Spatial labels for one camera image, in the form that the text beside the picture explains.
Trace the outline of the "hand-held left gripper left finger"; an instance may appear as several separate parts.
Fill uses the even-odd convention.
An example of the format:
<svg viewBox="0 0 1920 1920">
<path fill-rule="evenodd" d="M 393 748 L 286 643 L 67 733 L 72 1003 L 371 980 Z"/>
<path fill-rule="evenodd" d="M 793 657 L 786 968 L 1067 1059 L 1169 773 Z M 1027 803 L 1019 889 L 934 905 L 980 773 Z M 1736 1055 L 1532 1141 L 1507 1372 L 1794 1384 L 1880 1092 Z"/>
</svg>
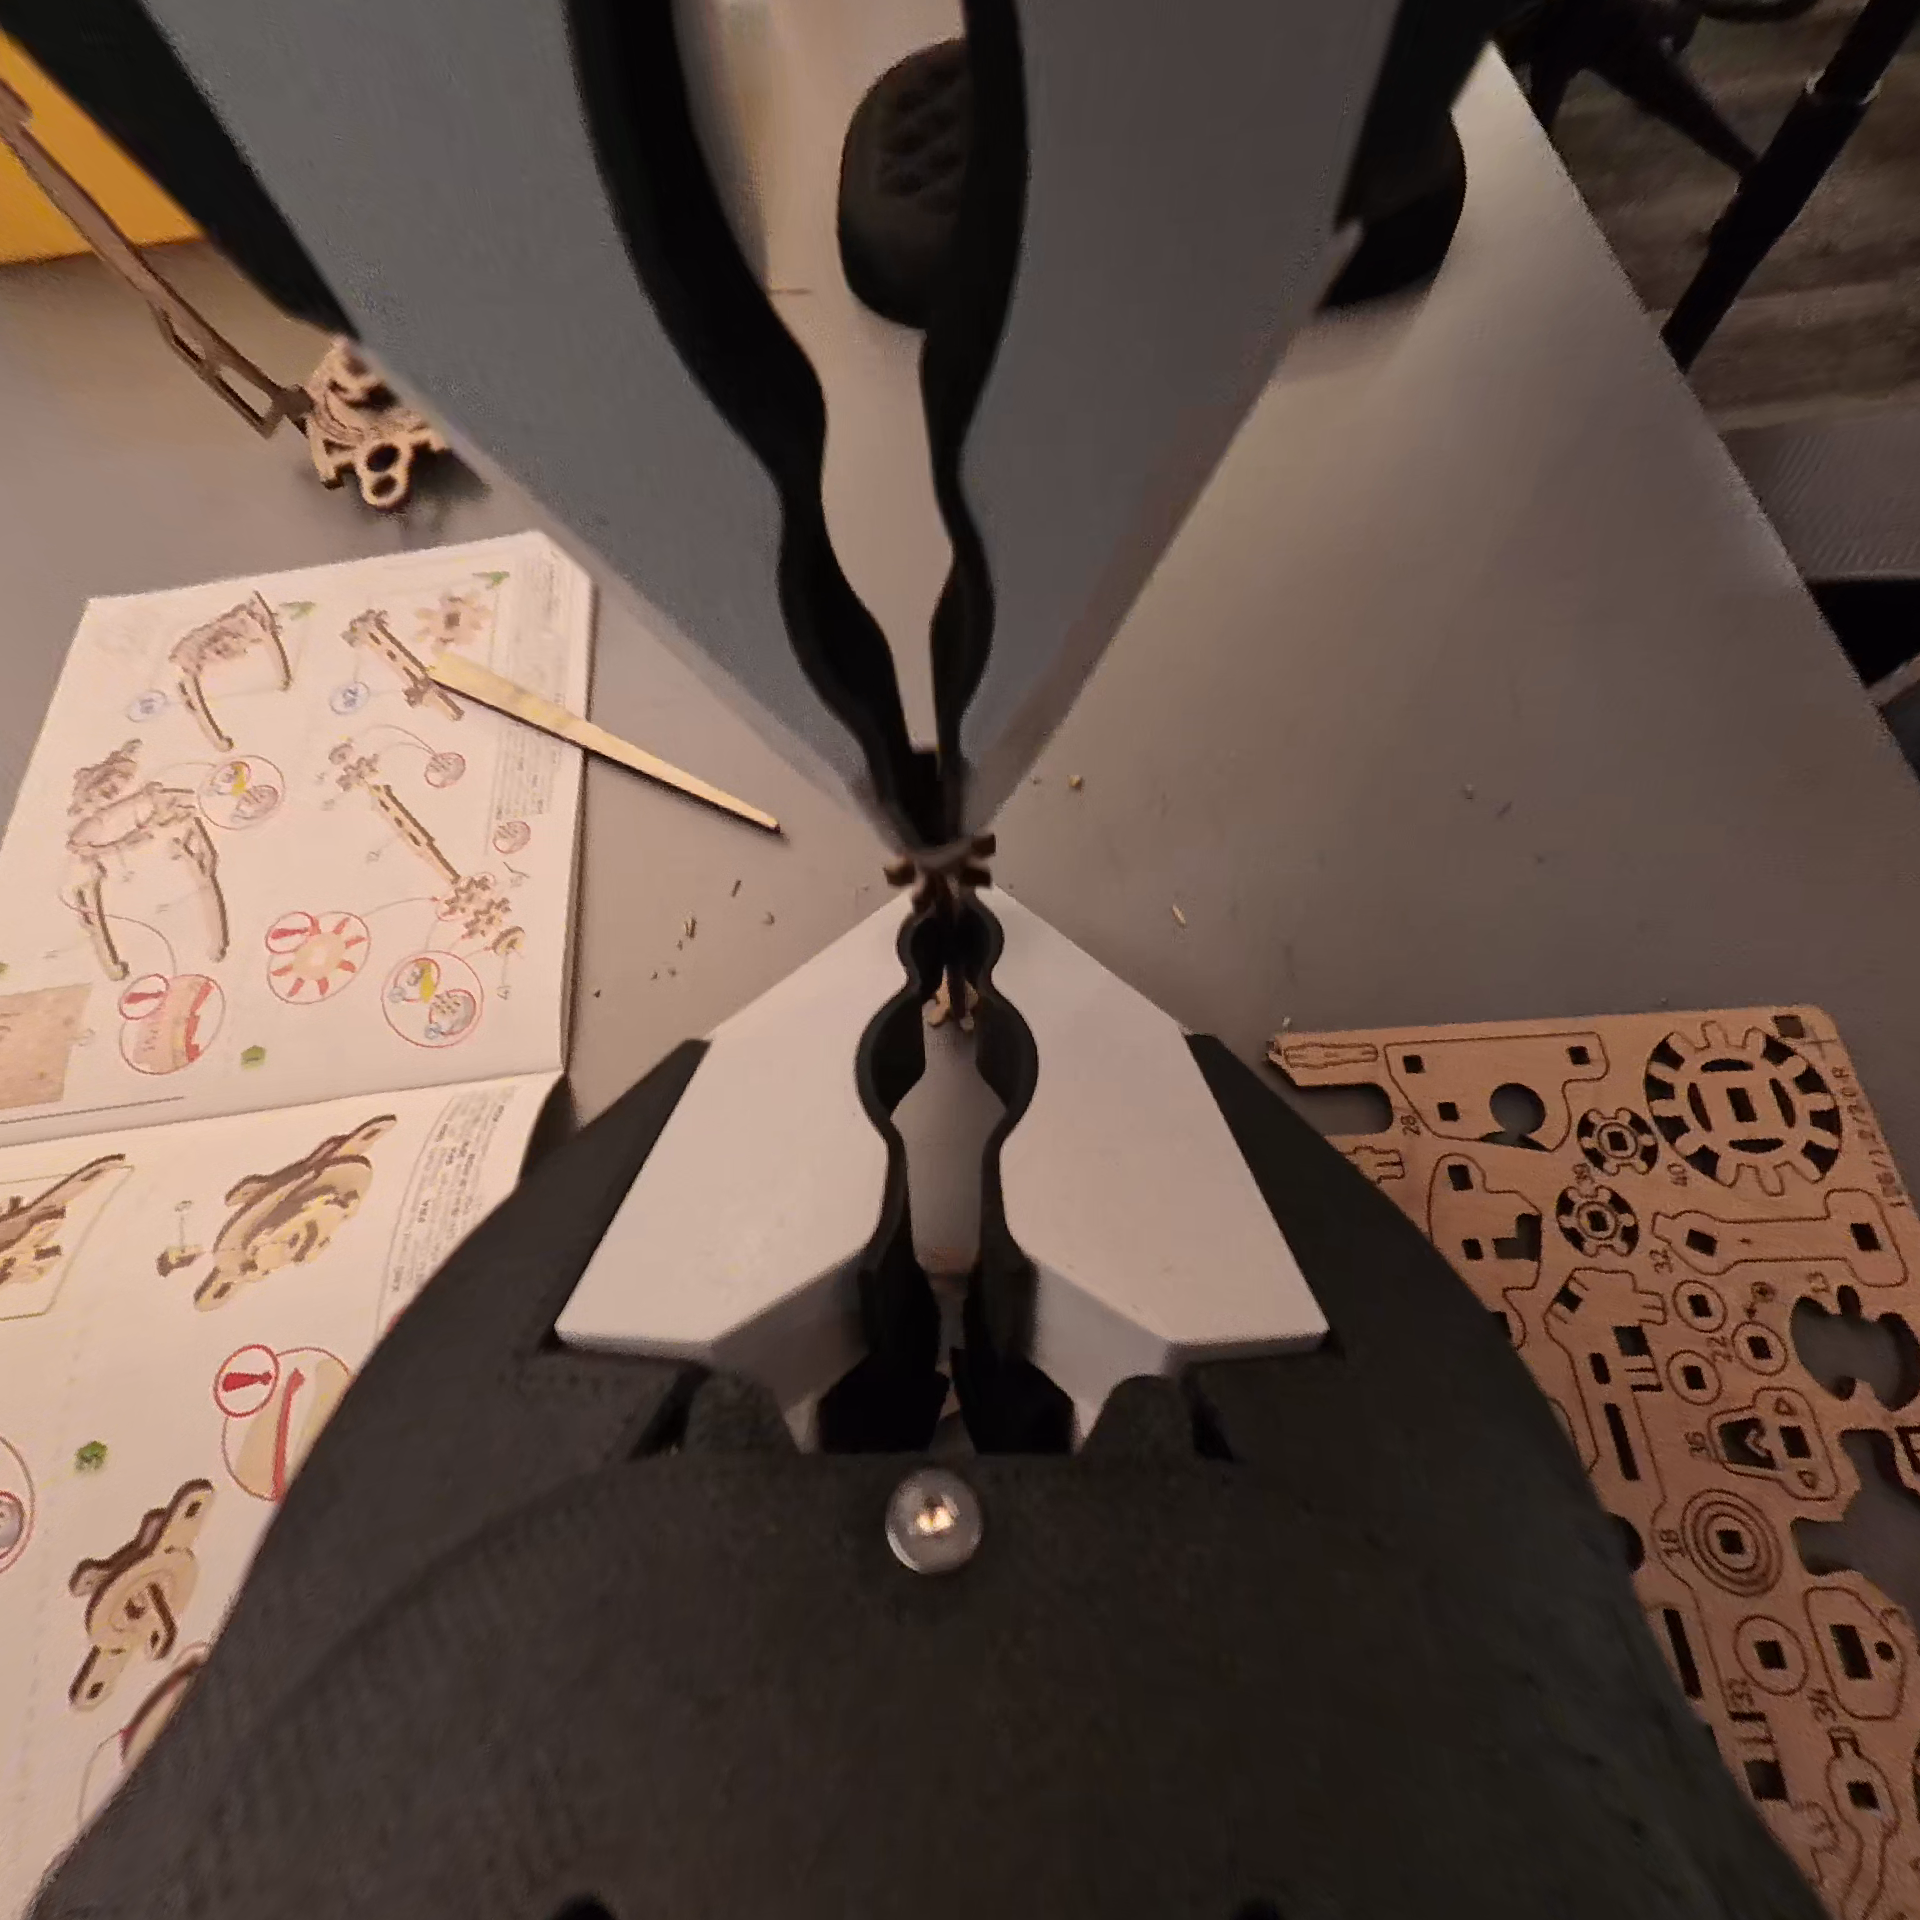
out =
<svg viewBox="0 0 1920 1920">
<path fill-rule="evenodd" d="M 931 1282 L 897 1111 L 928 945 L 883 905 L 723 1023 L 563 1307 L 576 1353 L 699 1362 L 827 1450 L 931 1437 Z"/>
</svg>

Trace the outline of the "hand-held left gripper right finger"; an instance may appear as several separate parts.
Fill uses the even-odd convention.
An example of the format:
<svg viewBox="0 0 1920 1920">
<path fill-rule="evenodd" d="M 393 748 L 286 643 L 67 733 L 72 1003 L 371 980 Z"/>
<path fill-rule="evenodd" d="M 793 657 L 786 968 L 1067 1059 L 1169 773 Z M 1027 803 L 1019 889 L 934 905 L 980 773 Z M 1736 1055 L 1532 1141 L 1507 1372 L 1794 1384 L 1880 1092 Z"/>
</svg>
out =
<svg viewBox="0 0 1920 1920">
<path fill-rule="evenodd" d="M 1067 1453 L 1116 1388 L 1316 1353 L 1329 1316 L 1188 1035 L 1039 912 L 977 899 L 977 1263 L 956 1395 L 983 1453 Z"/>
</svg>

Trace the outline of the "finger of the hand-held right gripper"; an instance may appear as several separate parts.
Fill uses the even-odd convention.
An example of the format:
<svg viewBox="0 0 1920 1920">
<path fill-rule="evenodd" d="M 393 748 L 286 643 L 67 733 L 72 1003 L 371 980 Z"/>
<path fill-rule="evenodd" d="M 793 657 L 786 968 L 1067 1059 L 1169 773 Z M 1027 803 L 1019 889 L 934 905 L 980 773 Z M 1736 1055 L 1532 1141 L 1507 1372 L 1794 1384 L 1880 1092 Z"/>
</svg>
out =
<svg viewBox="0 0 1920 1920">
<path fill-rule="evenodd" d="M 921 396 L 943 829 L 1066 720 L 1329 279 L 1387 5 L 962 5 Z"/>
<path fill-rule="evenodd" d="M 825 396 L 731 233 L 670 5 L 154 5 L 375 362 L 804 777 L 921 836 L 825 522 Z"/>
</svg>

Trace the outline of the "thin wooden axle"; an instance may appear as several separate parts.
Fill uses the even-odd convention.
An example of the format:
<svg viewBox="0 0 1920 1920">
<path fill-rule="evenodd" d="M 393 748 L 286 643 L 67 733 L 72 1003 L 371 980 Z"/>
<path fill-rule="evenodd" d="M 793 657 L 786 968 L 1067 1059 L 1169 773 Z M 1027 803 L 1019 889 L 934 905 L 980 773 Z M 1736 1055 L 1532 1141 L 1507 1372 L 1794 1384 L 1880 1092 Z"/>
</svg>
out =
<svg viewBox="0 0 1920 1920">
<path fill-rule="evenodd" d="M 966 784 L 945 767 L 937 749 L 918 754 L 918 788 L 912 807 L 915 841 L 911 850 L 937 849 L 971 836 L 966 827 Z M 912 905 L 911 928 L 915 955 L 934 980 L 924 1002 L 940 1002 L 945 1019 L 956 1028 L 971 1028 L 975 971 L 977 971 L 977 893 L 943 903 L 931 912 Z"/>
</svg>

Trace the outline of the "small wooden gear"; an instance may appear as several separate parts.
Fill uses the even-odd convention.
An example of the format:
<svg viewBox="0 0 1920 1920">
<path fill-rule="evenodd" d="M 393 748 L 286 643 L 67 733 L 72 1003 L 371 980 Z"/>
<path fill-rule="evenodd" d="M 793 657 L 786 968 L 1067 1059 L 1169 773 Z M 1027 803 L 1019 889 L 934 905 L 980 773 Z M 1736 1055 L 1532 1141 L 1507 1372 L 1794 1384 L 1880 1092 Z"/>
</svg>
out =
<svg viewBox="0 0 1920 1920">
<path fill-rule="evenodd" d="M 883 879 L 891 889 L 906 892 L 918 912 L 931 912 L 991 887 L 995 857 L 998 835 L 977 832 L 937 849 L 899 852 L 883 865 Z"/>
</svg>

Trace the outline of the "wooden model with long arms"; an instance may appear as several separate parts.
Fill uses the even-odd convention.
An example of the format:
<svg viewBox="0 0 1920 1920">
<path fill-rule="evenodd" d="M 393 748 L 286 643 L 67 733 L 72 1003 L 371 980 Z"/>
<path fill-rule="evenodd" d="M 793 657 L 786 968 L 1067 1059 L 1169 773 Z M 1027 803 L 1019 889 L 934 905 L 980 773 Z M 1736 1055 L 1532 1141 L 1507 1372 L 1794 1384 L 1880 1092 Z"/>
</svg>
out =
<svg viewBox="0 0 1920 1920">
<path fill-rule="evenodd" d="M 262 440 L 282 425 L 304 432 L 327 490 L 354 480 L 372 511 L 388 513 L 410 496 L 417 456 L 449 451 L 442 432 L 404 405 L 348 339 L 330 343 L 303 386 L 266 376 L 155 273 L 108 208 L 41 144 L 33 107 L 11 84 L 2 84 L 2 139 L 4 151 L 75 226 L 88 249 L 144 303 L 162 341 L 203 386 Z"/>
</svg>

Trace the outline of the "laser-cut wooden parts sheet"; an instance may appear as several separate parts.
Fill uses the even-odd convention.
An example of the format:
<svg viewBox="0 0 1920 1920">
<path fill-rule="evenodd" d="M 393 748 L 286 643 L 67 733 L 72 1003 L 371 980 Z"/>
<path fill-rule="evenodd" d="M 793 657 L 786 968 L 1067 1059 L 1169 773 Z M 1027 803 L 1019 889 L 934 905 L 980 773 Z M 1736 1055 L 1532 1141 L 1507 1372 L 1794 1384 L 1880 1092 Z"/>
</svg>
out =
<svg viewBox="0 0 1920 1920">
<path fill-rule="evenodd" d="M 1918 1914 L 1915 1600 L 1812 1529 L 1915 1511 L 1911 1196 L 1808 1003 L 1283 1034 L 1337 1148 L 1495 1315 L 1652 1640 L 1834 1915 Z"/>
</svg>

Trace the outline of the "pointed wooden stick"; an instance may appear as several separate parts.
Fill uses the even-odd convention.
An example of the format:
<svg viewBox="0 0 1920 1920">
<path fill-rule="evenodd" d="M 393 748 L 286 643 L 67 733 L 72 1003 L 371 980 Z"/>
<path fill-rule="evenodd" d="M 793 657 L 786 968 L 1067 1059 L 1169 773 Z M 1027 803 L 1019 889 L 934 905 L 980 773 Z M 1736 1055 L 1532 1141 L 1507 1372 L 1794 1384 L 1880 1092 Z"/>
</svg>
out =
<svg viewBox="0 0 1920 1920">
<path fill-rule="evenodd" d="M 779 819 L 767 812 L 763 807 L 750 804 L 744 797 L 729 793 L 727 788 L 716 787 L 680 768 L 678 763 L 660 759 L 659 754 L 647 753 L 617 733 L 610 733 L 604 727 L 596 727 L 582 714 L 556 705 L 544 695 L 524 689 L 510 679 L 503 679 L 495 669 L 482 668 L 480 663 L 459 657 L 442 657 L 428 668 L 428 673 L 438 687 L 459 693 L 479 701 L 480 706 L 492 709 L 495 714 L 503 714 L 527 724 L 529 729 L 560 739 L 567 746 L 587 753 L 590 757 L 610 761 L 647 783 L 672 788 L 683 797 L 696 800 L 710 810 L 718 810 L 729 819 L 745 823 L 759 832 L 782 835 Z"/>
</svg>

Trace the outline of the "open instruction booklet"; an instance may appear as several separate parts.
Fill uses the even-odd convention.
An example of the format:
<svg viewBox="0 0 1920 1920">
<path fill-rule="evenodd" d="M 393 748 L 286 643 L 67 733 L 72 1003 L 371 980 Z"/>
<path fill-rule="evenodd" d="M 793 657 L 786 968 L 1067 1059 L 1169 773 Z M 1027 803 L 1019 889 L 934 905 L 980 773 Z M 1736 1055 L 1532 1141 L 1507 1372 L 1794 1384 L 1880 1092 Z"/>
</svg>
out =
<svg viewBox="0 0 1920 1920">
<path fill-rule="evenodd" d="M 202 1677 L 564 1067 L 585 700 L 542 535 L 88 603 L 2 865 L 4 1915 Z"/>
</svg>

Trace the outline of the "black stand leg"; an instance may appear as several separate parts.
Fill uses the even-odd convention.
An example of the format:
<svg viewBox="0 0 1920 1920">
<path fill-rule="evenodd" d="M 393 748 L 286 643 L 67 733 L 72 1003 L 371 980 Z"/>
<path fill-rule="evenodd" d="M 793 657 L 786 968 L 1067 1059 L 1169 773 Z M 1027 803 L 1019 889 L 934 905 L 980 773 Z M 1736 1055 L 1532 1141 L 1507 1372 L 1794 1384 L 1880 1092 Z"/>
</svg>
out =
<svg viewBox="0 0 1920 1920">
<path fill-rule="evenodd" d="M 1680 371 L 1692 371 L 1761 264 L 1806 210 L 1862 129 L 1915 21 L 1918 3 L 1864 5 L 1832 59 L 1801 87 L 1722 210 L 1695 276 L 1662 327 L 1664 348 Z"/>
</svg>

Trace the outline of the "grey mesh chair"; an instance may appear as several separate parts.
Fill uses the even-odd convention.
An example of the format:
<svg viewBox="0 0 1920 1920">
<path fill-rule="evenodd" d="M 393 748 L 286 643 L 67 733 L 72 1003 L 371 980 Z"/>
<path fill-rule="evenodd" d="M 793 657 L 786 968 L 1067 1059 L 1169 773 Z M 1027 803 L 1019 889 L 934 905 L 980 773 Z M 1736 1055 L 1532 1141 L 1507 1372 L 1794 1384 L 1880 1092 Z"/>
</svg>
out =
<svg viewBox="0 0 1920 1920">
<path fill-rule="evenodd" d="M 1918 405 L 1724 435 L 1811 587 L 1918 583 Z"/>
</svg>

